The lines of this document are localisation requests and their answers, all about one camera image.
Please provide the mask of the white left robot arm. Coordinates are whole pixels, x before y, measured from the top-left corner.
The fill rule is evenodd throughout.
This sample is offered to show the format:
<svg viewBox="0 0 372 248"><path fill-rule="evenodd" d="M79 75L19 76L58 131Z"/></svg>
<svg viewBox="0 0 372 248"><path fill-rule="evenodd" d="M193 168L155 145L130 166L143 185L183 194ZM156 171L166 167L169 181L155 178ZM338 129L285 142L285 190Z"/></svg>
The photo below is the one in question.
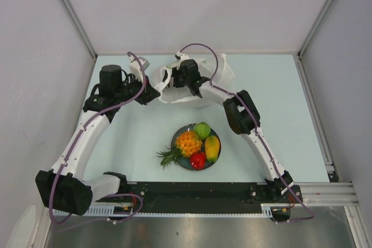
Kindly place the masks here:
<svg viewBox="0 0 372 248"><path fill-rule="evenodd" d="M101 68L99 83L85 101L80 123L64 152L50 170L36 175L41 200L49 210L84 215L92 202L111 198L120 202L128 196L130 187L123 174L105 172L89 181L83 176L98 140L120 108L134 100L146 105L159 96L144 73L148 66L148 61L140 59L130 63L129 73L114 64Z"/></svg>

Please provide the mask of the white plastic bag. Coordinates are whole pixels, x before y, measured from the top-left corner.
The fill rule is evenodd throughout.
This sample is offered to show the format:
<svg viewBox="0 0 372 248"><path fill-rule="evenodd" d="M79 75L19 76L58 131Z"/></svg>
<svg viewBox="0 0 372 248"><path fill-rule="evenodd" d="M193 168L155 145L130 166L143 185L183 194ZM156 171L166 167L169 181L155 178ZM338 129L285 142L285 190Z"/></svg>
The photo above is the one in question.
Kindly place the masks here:
<svg viewBox="0 0 372 248"><path fill-rule="evenodd" d="M222 104L235 78L225 53L216 55L215 65L204 58L193 59L177 52L176 60L154 70L150 85L160 93L158 100L168 105L208 106Z"/></svg>

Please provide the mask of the fake yellow green mango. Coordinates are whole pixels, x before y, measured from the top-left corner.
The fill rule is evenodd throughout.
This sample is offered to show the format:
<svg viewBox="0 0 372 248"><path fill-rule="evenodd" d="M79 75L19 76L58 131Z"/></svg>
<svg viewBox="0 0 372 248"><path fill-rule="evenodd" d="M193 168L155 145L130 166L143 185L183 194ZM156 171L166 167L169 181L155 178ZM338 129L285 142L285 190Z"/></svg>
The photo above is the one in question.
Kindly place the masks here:
<svg viewBox="0 0 372 248"><path fill-rule="evenodd" d="M209 162L216 162L220 152L220 141L217 136L211 135L205 139L205 155Z"/></svg>

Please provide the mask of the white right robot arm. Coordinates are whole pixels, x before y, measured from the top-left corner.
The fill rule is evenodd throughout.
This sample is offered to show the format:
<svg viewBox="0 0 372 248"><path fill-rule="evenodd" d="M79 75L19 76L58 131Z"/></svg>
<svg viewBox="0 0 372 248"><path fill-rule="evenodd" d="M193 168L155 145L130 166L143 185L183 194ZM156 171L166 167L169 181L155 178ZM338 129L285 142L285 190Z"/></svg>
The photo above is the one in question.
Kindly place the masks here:
<svg viewBox="0 0 372 248"><path fill-rule="evenodd" d="M246 90L230 92L212 83L211 78L201 75L194 59L177 55L176 62L167 69L171 73L165 75L164 82L173 78L177 88L187 87L193 96L223 106L230 128L244 138L265 171L269 198L274 202L287 198L294 181L269 147L262 131L260 114L249 93Z"/></svg>

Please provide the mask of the fake green apple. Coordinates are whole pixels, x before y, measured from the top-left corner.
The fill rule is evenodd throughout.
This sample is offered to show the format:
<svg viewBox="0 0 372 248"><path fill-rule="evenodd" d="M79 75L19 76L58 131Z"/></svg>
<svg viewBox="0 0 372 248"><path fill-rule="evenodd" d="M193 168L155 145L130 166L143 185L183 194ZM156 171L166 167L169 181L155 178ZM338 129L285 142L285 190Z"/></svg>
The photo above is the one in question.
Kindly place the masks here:
<svg viewBox="0 0 372 248"><path fill-rule="evenodd" d="M206 122L200 122L193 126L193 132L195 132L201 140L205 140L211 132L211 127Z"/></svg>

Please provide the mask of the fake pineapple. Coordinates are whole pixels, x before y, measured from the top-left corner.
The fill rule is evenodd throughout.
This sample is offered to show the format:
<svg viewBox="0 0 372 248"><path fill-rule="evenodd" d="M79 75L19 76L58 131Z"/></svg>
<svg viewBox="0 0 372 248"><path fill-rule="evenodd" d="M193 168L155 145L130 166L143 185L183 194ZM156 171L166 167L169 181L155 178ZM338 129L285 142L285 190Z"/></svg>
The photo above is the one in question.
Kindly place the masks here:
<svg viewBox="0 0 372 248"><path fill-rule="evenodd" d="M202 145L203 142L196 132L186 131L180 134L165 151L157 152L157 157L161 158L160 165L165 168L171 163L178 164L182 158L189 159L201 151Z"/></svg>

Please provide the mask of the fake red pepper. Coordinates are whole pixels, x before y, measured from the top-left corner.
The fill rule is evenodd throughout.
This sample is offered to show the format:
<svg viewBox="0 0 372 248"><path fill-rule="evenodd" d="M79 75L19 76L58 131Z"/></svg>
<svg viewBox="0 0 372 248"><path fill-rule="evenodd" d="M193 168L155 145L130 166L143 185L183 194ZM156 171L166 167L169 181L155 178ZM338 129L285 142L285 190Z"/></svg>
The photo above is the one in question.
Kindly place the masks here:
<svg viewBox="0 0 372 248"><path fill-rule="evenodd" d="M204 152L195 153L190 157L189 162L194 170L202 170L206 164L206 155Z"/></svg>

